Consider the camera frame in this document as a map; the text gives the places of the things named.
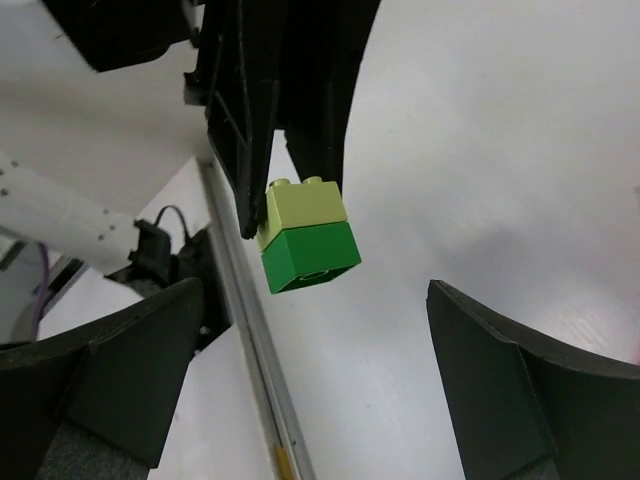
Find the black bracket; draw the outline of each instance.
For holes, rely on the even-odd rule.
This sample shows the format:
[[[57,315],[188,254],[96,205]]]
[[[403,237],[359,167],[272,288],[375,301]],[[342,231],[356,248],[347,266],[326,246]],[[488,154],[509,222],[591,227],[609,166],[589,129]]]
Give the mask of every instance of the black bracket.
[[[185,101],[206,107],[211,145],[255,235],[276,129],[298,175],[342,185],[344,139],[380,0],[209,0]]]

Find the duplo block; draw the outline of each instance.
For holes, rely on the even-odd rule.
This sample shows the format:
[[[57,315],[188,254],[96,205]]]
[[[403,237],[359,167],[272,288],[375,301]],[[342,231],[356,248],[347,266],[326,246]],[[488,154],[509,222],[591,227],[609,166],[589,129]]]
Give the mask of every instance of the duplo block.
[[[347,221],[347,212],[336,182],[311,177],[301,184],[276,180],[266,194],[267,219],[258,227],[260,251],[283,231]]]
[[[348,222],[282,230],[262,253],[272,294],[328,282],[360,262]]]

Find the green block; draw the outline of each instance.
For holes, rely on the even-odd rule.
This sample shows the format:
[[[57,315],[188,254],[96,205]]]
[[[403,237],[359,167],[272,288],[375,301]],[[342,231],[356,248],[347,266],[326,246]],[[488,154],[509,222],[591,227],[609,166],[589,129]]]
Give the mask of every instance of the green block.
[[[262,253],[271,293],[328,282],[361,261],[348,222],[283,230]]]

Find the purple cable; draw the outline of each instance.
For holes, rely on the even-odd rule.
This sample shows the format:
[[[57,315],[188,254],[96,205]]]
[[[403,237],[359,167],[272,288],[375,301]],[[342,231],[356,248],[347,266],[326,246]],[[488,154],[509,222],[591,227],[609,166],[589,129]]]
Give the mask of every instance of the purple cable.
[[[47,292],[49,291],[50,271],[49,271],[49,249],[44,243],[38,243],[38,251],[40,252],[40,260],[42,261],[42,281],[38,289],[38,298],[33,306],[31,315],[31,341],[38,340],[38,328],[40,319],[44,310],[44,302],[47,300]]]

